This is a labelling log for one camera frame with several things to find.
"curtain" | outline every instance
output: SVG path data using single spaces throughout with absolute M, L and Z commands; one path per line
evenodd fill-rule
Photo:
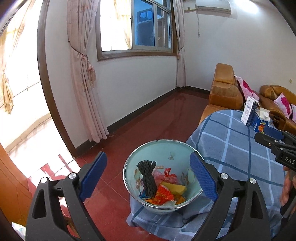
M 117 20 L 124 30 L 126 45 L 131 49 L 131 0 L 113 0 L 113 2 Z
M 5 69 L 9 58 L 17 47 L 20 36 L 25 28 L 26 17 L 30 13 L 34 3 L 35 0 L 29 0 L 18 10 L 0 38 L 0 99 L 3 101 L 4 109 L 8 114 L 11 113 L 13 108 L 13 95 L 5 74 Z
M 184 7 L 182 0 L 173 0 L 175 21 L 178 39 L 178 67 L 177 67 L 177 87 L 186 86 L 185 71 L 185 49 L 184 49 Z
M 74 92 L 88 138 L 97 143 L 106 139 L 109 134 L 101 118 L 96 73 L 86 55 L 98 4 L 99 0 L 68 0 L 67 3 L 67 31 Z

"red tile floor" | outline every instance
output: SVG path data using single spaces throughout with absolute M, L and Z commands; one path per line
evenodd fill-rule
M 107 140 L 94 146 L 83 156 L 67 163 L 48 163 L 28 178 L 32 193 L 39 180 L 50 177 L 58 180 L 71 172 L 78 172 L 85 163 L 92 162 L 100 150 L 108 157 L 107 167 L 94 190 L 84 204 L 91 218 L 107 241 L 160 241 L 164 240 L 145 230 L 129 227 L 126 218 L 130 213 L 129 193 L 126 190 L 122 170 L 127 157 L 138 146 L 157 139 L 175 139 L 185 142 L 197 128 L 202 112 L 208 103 L 208 95 L 190 90 L 179 90 L 136 117 Z M 62 211 L 69 216 L 67 204 L 61 198 Z

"sofa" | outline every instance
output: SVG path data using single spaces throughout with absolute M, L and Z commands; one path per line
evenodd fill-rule
M 260 104 L 269 110 L 270 118 L 275 127 L 279 130 L 288 131 L 296 135 L 296 123 L 285 117 L 281 109 L 274 103 L 274 100 L 281 94 L 288 99 L 290 104 L 296 105 L 296 95 L 288 89 L 279 85 L 263 85 L 260 88 Z
M 218 110 L 241 110 L 244 98 L 237 86 L 231 65 L 217 64 L 210 90 L 209 104 L 202 113 L 200 123 Z

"milk carton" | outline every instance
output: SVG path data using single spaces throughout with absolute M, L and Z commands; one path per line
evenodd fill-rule
M 255 132 L 263 132 L 263 128 L 265 126 L 268 126 L 269 122 L 269 110 L 264 108 L 256 110 L 252 122 L 252 126 Z
M 246 105 L 244 106 L 244 112 L 241 117 L 241 121 L 246 125 L 250 126 L 258 106 L 258 101 L 253 97 L 248 96 Z

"table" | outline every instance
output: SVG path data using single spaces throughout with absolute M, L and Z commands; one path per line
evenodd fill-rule
M 279 231 L 281 194 L 284 171 L 274 161 L 270 150 L 254 140 L 255 132 L 245 126 L 240 118 L 242 111 L 221 110 L 209 115 L 193 132 L 187 144 L 194 147 L 217 170 L 228 173 L 233 179 L 246 181 L 254 177 L 260 186 L 268 209 L 271 233 Z M 141 226 L 156 236 L 167 240 L 189 241 L 202 225 L 213 202 L 201 194 L 194 202 L 168 215 L 149 213 L 131 197 L 130 226 Z M 232 203 L 218 237 L 227 233 L 237 198 Z

